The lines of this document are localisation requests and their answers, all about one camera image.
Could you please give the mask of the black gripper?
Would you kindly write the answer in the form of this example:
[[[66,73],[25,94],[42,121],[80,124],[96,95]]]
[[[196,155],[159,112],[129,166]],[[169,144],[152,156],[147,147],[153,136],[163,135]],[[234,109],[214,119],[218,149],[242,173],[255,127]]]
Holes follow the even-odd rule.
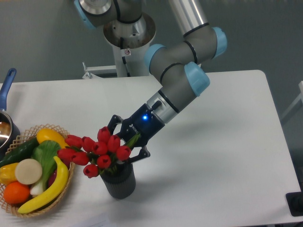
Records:
[[[165,126],[165,123],[152,111],[153,110],[151,107],[149,107],[147,104],[143,104],[127,119],[123,119],[116,114],[111,117],[107,125],[111,135],[114,134],[114,130],[119,124],[121,124],[121,129],[118,136],[124,142],[128,142],[135,135],[139,135],[138,140],[133,145],[133,147],[141,147],[138,155],[129,157],[125,161],[119,161],[119,164],[131,164],[151,156],[146,145],[149,139],[151,139]]]

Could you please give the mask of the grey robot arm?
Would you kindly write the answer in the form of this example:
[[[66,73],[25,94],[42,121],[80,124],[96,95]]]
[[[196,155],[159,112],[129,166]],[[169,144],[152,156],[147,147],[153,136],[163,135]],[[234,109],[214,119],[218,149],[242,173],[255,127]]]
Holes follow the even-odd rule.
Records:
[[[114,115],[108,124],[111,131],[121,125],[119,137],[124,141],[139,135],[135,146],[140,152],[129,163],[149,157],[148,140],[209,86],[210,79],[200,64],[225,52],[226,35],[209,25],[197,0],[169,1],[184,37],[170,48],[152,44],[155,23],[143,12],[140,0],[76,0],[74,5],[88,28],[103,27],[118,77],[152,75],[161,84],[129,118]]]

